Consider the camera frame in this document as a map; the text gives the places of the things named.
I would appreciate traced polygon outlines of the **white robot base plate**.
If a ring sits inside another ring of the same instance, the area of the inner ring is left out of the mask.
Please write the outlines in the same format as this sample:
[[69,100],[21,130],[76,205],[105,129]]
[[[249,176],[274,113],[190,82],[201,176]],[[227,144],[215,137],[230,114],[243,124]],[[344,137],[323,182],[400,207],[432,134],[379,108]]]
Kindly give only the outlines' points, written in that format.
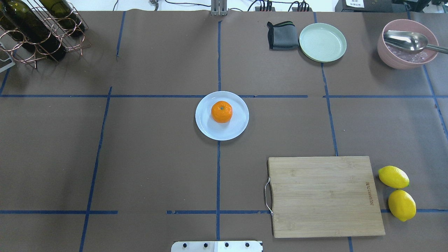
[[171,246],[171,252],[263,252],[262,241],[178,241]]

